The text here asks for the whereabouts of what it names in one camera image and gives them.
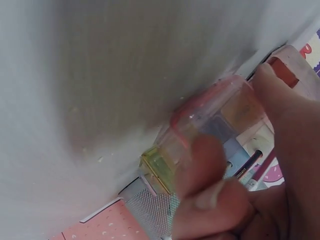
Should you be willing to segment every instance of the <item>white surface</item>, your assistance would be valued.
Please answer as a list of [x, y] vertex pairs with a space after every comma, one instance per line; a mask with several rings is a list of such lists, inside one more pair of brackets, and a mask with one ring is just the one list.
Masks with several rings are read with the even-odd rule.
[[104, 206], [181, 97], [249, 74], [319, 6], [0, 0], [1, 238], [44, 240]]

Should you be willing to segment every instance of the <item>fingernail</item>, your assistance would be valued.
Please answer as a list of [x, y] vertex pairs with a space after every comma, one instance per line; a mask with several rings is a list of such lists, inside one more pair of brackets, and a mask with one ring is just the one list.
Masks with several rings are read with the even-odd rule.
[[221, 180], [209, 189], [200, 193], [195, 200], [195, 206], [201, 210], [214, 209], [218, 203], [218, 197], [226, 180]]
[[268, 63], [262, 63], [259, 68], [266, 74], [269, 74], [269, 75], [276, 75], [274, 69], [270, 66], [270, 64]]

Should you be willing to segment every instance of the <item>clear plastic container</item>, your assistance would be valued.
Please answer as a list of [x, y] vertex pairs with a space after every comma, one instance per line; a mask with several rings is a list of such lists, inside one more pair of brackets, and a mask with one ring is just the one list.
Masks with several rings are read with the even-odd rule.
[[[292, 46], [276, 50], [266, 62], [299, 94], [313, 100], [319, 98], [317, 74]], [[153, 187], [155, 192], [175, 192], [177, 164], [181, 159], [190, 161], [190, 147], [199, 134], [213, 135], [223, 144], [227, 159], [225, 177], [241, 178], [248, 171], [248, 162], [262, 164], [274, 148], [274, 129], [250, 81], [238, 75], [223, 78], [179, 107], [168, 129], [158, 135], [155, 146], [142, 155], [140, 167], [157, 179], [152, 183], [157, 185]]]

